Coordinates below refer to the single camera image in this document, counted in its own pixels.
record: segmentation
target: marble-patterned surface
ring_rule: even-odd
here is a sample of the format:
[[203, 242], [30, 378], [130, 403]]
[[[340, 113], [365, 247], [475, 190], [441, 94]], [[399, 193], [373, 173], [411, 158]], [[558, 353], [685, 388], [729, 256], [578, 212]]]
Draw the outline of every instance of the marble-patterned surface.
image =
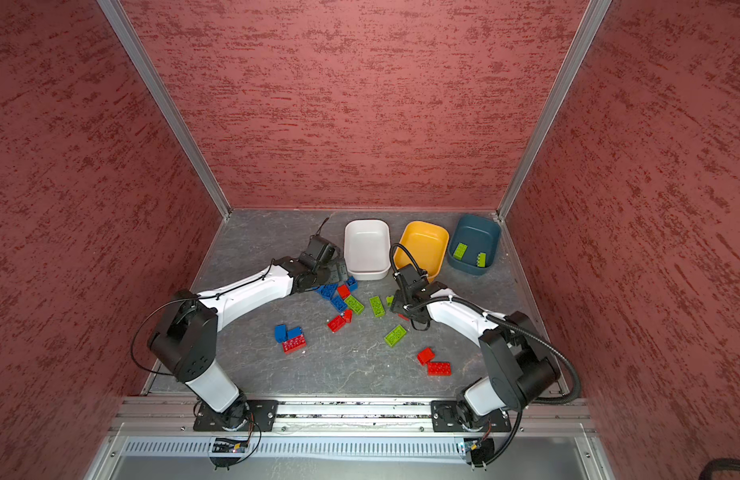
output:
[[[237, 210], [224, 227], [196, 282], [197, 290], [222, 286], [265, 268], [272, 257], [297, 255], [308, 236], [330, 216], [322, 235], [343, 245], [344, 228], [351, 220], [378, 218], [397, 241], [404, 227], [423, 220], [451, 233], [461, 214], [392, 212], [266, 211]], [[490, 271], [471, 276], [444, 262], [437, 280], [458, 294], [500, 312], [521, 310], [520, 300], [504, 253], [497, 255]], [[383, 280], [360, 281], [355, 292], [365, 312], [337, 333], [327, 322], [337, 312], [316, 292], [292, 295], [270, 302], [233, 322], [219, 334], [217, 359], [231, 379], [248, 393], [258, 395], [419, 395], [454, 396], [486, 374], [479, 348], [448, 326], [432, 323], [426, 332], [411, 330], [410, 323], [387, 314], [376, 319], [369, 299], [393, 295], [391, 274]], [[274, 341], [274, 326], [303, 327], [307, 348], [286, 356]], [[384, 336], [396, 325], [408, 330], [394, 349]], [[416, 355], [430, 346], [437, 361], [451, 362], [451, 377], [429, 377]], [[187, 391], [170, 377], [158, 377], [152, 392]]]

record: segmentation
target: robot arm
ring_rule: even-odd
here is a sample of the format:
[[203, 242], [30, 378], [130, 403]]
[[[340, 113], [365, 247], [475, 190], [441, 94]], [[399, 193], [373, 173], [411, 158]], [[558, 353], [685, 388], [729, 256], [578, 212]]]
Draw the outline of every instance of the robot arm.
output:
[[[298, 259], [272, 260], [260, 273], [219, 289], [199, 294], [182, 290], [176, 299], [185, 301], [166, 308], [149, 348], [214, 412], [220, 427], [233, 431], [246, 426], [249, 409], [244, 393], [215, 360], [218, 332], [267, 302], [345, 280], [345, 264], [332, 259], [336, 250], [334, 244], [314, 235]], [[482, 351], [488, 377], [458, 396], [457, 417], [466, 428], [481, 427], [496, 410], [524, 408], [558, 379], [559, 371], [549, 361], [551, 353], [518, 334], [519, 330], [534, 331], [522, 313], [478, 312], [442, 283], [428, 283], [427, 274], [414, 262], [400, 270], [394, 267], [394, 277], [399, 290], [391, 311], [412, 322], [448, 325]], [[517, 330], [500, 326], [488, 316], [516, 325]]]

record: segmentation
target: red wall panel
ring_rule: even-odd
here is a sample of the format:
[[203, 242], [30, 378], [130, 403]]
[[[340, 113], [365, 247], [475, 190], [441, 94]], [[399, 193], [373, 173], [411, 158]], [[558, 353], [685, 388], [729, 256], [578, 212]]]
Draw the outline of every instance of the red wall panel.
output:
[[740, 457], [740, 2], [614, 2], [508, 224], [618, 478]]
[[586, 0], [124, 0], [231, 205], [496, 208]]
[[84, 474], [218, 225], [96, 3], [0, 2], [1, 479]]

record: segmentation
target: yellow bin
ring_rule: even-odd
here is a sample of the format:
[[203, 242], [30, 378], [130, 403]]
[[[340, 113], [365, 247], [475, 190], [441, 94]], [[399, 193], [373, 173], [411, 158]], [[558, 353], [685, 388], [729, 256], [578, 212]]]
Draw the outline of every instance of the yellow bin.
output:
[[[442, 269], [449, 241], [450, 234], [441, 226], [415, 220], [407, 224], [399, 243], [410, 251], [418, 266], [428, 272], [428, 280], [432, 281]], [[394, 265], [399, 269], [410, 263], [410, 257], [397, 248]]]

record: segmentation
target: dark blue bin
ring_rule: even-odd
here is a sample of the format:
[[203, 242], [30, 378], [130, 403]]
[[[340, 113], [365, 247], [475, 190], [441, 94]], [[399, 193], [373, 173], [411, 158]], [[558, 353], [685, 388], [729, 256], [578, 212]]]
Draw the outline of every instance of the dark blue bin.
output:
[[[450, 237], [447, 247], [447, 263], [467, 274], [484, 275], [495, 261], [495, 252], [500, 240], [500, 227], [483, 216], [466, 214], [458, 220], [455, 233]], [[465, 244], [466, 253], [462, 260], [453, 256], [458, 244]], [[487, 254], [484, 268], [477, 266], [477, 256]]]

